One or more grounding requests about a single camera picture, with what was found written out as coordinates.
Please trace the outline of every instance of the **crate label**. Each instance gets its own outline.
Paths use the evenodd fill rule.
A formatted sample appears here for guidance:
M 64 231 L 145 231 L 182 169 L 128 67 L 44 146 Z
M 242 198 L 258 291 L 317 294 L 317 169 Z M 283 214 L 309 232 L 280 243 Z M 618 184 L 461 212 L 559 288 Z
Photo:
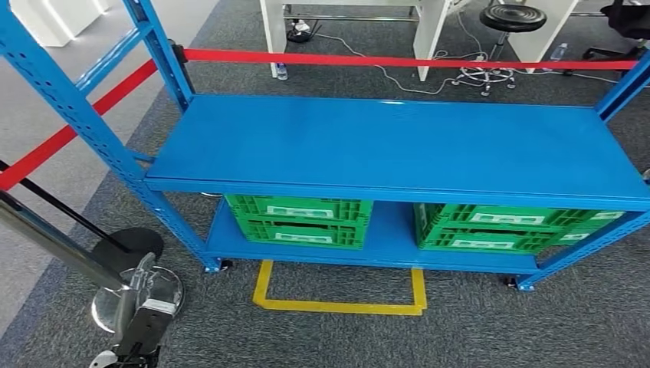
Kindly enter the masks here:
M 496 222 L 499 224 L 542 225 L 546 216 L 495 215 L 492 213 L 474 213 L 471 222 Z
M 490 248 L 490 249 L 512 249 L 514 241 L 478 241 L 478 240 L 456 240 L 451 247 L 458 248 Z
M 426 205 L 424 203 L 420 203 L 420 221 L 422 222 L 422 227 L 424 228 L 426 226 Z
M 275 205 L 267 205 L 266 213 L 269 215 L 280 216 L 318 217 L 322 219 L 334 218 L 334 211 L 331 209 L 294 209 L 291 207 L 277 207 Z
M 590 220 L 613 220 L 625 214 L 624 211 L 598 212 Z
M 324 243 L 332 244 L 331 236 L 312 236 L 312 235 L 296 235 L 296 234 L 283 234 L 281 232 L 275 233 L 275 240 L 282 240 L 286 242 L 310 242 L 310 243 Z
M 591 235 L 589 234 L 566 234 L 560 240 L 583 240 L 584 238 L 588 237 Z

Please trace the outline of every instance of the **red barrier tape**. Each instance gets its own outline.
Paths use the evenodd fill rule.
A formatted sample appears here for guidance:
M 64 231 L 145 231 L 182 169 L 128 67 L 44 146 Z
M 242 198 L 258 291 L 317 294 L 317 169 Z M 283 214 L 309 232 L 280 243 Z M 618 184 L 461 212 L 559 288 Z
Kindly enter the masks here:
M 353 65 L 384 67 L 509 67 L 514 69 L 547 67 L 549 69 L 578 71 L 605 71 L 632 69 L 636 61 L 542 61 L 520 63 L 513 61 L 421 60 L 407 57 L 343 56 L 322 54 L 270 54 L 258 51 L 204 50 L 186 48 L 185 57 L 193 61 L 226 61 L 231 63 L 285 63 L 309 65 Z
M 141 85 L 151 74 L 155 73 L 156 70 L 156 64 L 154 64 L 153 60 L 147 61 L 94 103 L 93 107 L 95 111 L 99 115 L 104 115 L 111 107 L 126 97 L 127 94 Z M 66 125 L 53 136 L 47 138 L 30 153 L 16 161 L 15 164 L 8 167 L 3 173 L 0 173 L 0 189 L 5 191 L 11 189 L 76 136 L 77 133 L 69 125 Z

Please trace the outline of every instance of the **top shelf surface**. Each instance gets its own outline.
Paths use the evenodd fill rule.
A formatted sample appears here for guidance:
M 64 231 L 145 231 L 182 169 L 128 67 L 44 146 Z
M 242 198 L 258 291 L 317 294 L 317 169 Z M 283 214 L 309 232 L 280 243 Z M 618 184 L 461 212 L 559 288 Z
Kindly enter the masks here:
M 198 95 L 153 189 L 650 209 L 588 107 Z

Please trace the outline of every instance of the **stanchion base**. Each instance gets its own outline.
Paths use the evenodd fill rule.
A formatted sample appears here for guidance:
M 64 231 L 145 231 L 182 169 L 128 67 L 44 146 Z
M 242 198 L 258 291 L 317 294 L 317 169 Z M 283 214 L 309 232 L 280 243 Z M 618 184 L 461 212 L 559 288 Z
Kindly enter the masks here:
M 125 270 L 120 273 L 125 281 L 130 281 L 135 268 Z M 147 299 L 156 299 L 174 304 L 174 316 L 181 310 L 182 303 L 185 299 L 185 288 L 176 274 L 170 270 L 154 266 L 149 273 L 149 278 L 144 289 L 138 294 L 136 299 L 136 309 L 141 306 Z M 115 314 L 117 305 L 120 302 L 120 296 L 112 291 L 102 287 L 90 306 L 90 312 L 97 326 L 102 330 L 110 333 L 115 332 Z
M 163 254 L 163 238 L 148 228 L 125 228 L 110 236 L 128 248 L 130 252 L 126 253 L 110 241 L 102 239 L 95 245 L 92 253 L 117 272 L 137 267 L 147 253 L 155 254 L 156 260 Z

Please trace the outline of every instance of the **blue metal shelf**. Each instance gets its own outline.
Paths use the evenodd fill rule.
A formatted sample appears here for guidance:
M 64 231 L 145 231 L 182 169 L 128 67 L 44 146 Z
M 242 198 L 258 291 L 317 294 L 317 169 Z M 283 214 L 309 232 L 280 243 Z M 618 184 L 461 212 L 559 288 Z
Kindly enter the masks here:
M 199 95 L 146 182 L 181 192 L 650 209 L 650 190 L 588 107 Z
M 503 255 L 469 251 L 421 251 L 415 245 L 413 207 L 408 203 L 377 202 L 373 207 L 362 250 L 311 248 L 249 242 L 228 205 L 222 201 L 210 228 L 207 255 L 273 259 L 335 265 L 420 267 L 433 270 L 534 274 L 532 255 Z
M 0 54 L 205 267 L 222 257 L 517 275 L 520 290 L 650 223 L 650 190 L 605 122 L 650 82 L 646 53 L 594 107 L 194 93 L 151 0 L 136 27 L 74 83 L 0 0 Z M 127 149 L 86 96 L 143 42 L 183 112 L 149 158 Z M 153 161 L 148 171 L 136 161 Z M 374 199 L 361 251 L 247 242 L 220 210 L 206 242 L 161 191 Z M 532 256 L 419 251 L 404 202 L 625 210 L 539 265 Z

